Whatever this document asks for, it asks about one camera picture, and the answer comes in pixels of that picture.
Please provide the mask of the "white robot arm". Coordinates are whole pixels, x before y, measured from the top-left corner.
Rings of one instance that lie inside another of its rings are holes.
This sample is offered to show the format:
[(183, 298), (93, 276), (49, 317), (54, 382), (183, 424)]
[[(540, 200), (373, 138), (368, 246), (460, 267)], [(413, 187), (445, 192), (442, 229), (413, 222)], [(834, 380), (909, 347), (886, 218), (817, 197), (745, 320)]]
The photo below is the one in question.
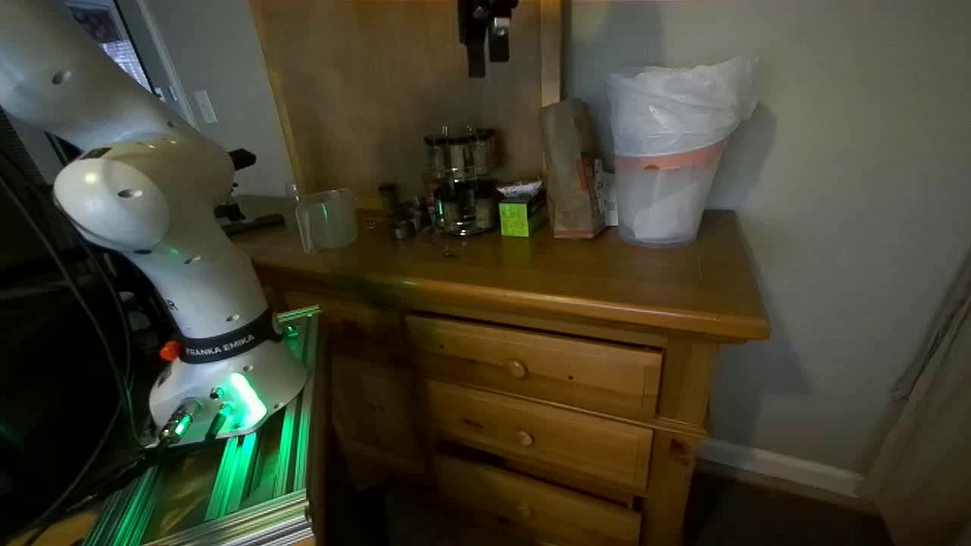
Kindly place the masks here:
[(302, 391), (251, 256), (218, 224), (231, 152), (112, 63), (57, 0), (0, 0), (0, 106), (79, 149), (54, 202), (155, 286), (183, 334), (148, 391), (165, 440), (251, 434)]

